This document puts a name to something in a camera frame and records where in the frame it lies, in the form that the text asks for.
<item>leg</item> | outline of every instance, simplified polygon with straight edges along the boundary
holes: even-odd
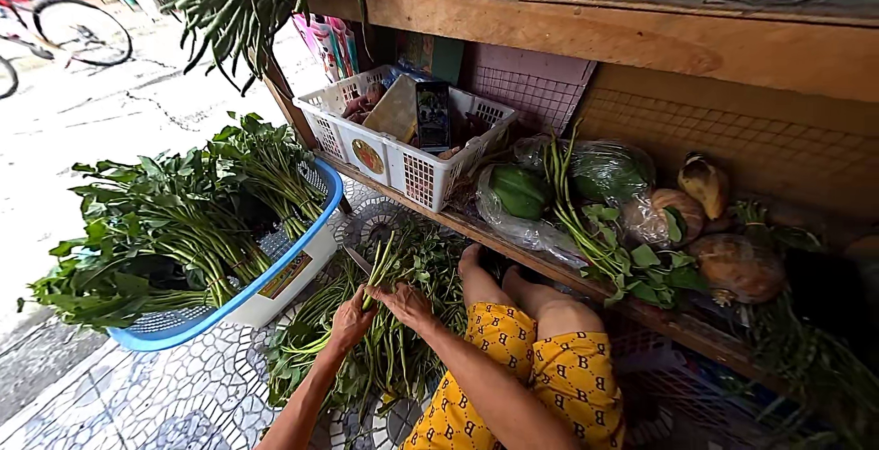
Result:
[[[537,321],[537,340],[575,331],[604,331],[601,318],[586,304],[552,287],[528,282],[519,275],[519,266],[506,271],[504,292]]]
[[[461,287],[464,290],[464,306],[467,310],[478,302],[515,306],[516,303],[510,296],[500,290],[494,277],[479,266],[479,252],[482,248],[482,244],[470,244],[461,254],[461,260],[458,262],[458,274],[461,276]]]
[[[516,376],[523,384],[532,372],[536,324],[503,293],[494,279],[479,267],[479,246],[470,246],[461,256],[459,271],[467,303],[467,331],[464,338]],[[430,405],[402,443],[405,450],[454,450],[473,448],[496,450],[498,441],[455,377],[445,373]]]
[[[599,316],[552,287],[532,284],[511,267],[504,291],[537,320],[532,390],[568,421],[588,448],[622,445],[622,394],[610,362],[610,342]]]

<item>yellow shorts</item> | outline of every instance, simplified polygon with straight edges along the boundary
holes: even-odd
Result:
[[[625,433],[622,394],[613,378],[608,335],[579,331],[534,342],[536,335],[536,321],[521,310],[487,302],[467,310],[464,337],[567,421],[585,448],[620,447]],[[401,450],[500,447],[450,373],[400,445]]]

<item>bicycle tire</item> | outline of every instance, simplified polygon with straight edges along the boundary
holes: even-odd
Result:
[[[9,71],[9,75],[12,77],[12,86],[6,91],[0,91],[0,98],[6,98],[7,96],[12,96],[12,94],[18,90],[18,73],[15,72],[15,68],[12,67],[12,64],[3,57],[0,57],[0,67]]]
[[[115,17],[111,16],[109,13],[107,13],[106,11],[104,11],[104,9],[102,9],[102,8],[100,8],[100,7],[98,7],[98,6],[94,6],[94,5],[90,4],[89,2],[83,2],[82,0],[45,0],[45,1],[43,1],[43,2],[40,2],[40,4],[38,4],[36,7],[33,8],[33,26],[37,29],[39,35],[40,35],[44,40],[46,40],[47,42],[51,43],[51,44],[54,45],[54,46],[58,46],[56,43],[54,43],[52,40],[50,40],[50,39],[46,36],[46,33],[43,32],[43,23],[42,23],[42,20],[40,19],[40,13],[41,13],[43,10],[45,10],[47,7],[49,7],[49,6],[53,6],[53,5],[55,5],[55,4],[59,4],[59,3],[73,3],[73,4],[76,4],[76,5],[87,6],[87,7],[93,8],[93,9],[97,10],[98,12],[101,12],[101,13],[105,14],[105,15],[106,15],[107,17],[109,17],[110,19],[112,19],[112,20],[113,20],[113,21],[119,26],[119,29],[121,29],[122,32],[125,34],[125,39],[126,39],[126,42],[127,42],[127,48],[126,48],[125,55],[122,56],[121,59],[118,59],[118,60],[110,60],[110,61],[102,61],[102,60],[86,60],[86,59],[78,59],[77,57],[73,57],[74,60],[78,60],[78,61],[80,61],[80,62],[83,62],[83,63],[85,63],[85,64],[90,64],[90,65],[106,65],[106,66],[110,66],[110,65],[121,64],[122,62],[125,62],[126,60],[128,60],[128,59],[131,58],[131,53],[132,53],[132,51],[134,51],[134,48],[133,48],[133,46],[132,46],[132,44],[131,44],[131,35],[128,34],[128,30],[125,29],[125,27],[123,27],[121,24],[119,24],[119,21],[116,21],[116,18],[115,18]]]

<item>knife blade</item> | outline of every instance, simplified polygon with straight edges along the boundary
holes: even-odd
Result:
[[[369,262],[366,260],[366,258],[361,256],[360,253],[357,253],[357,251],[349,248],[348,246],[342,247],[345,248],[345,251],[347,251],[348,255],[354,260],[354,263],[356,263],[360,267],[360,269],[365,271],[367,275],[373,272],[373,265],[369,265]]]

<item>wooden shelf board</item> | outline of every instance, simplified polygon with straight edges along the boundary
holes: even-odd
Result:
[[[366,0],[371,24],[879,102],[879,20],[699,0]],[[309,0],[359,21],[357,0]]]
[[[468,218],[455,211],[435,213],[405,197],[397,190],[379,184],[369,176],[362,174],[353,165],[341,163],[320,152],[318,156],[326,163],[331,164],[340,174],[351,177],[355,181],[394,199],[398,203],[582,293],[598,304],[603,303],[604,299],[612,294],[612,291],[607,286],[582,278],[578,271],[555,262],[551,256],[512,245],[481,220]],[[638,321],[644,326],[668,336],[675,342],[700,352],[702,355],[724,366],[729,366],[743,376],[759,380],[766,387],[772,388],[776,392],[784,393],[784,385],[779,380],[767,377],[762,371],[753,366],[748,358],[747,348],[741,342],[692,316],[671,314],[633,300],[621,301],[613,308],[629,319]]]

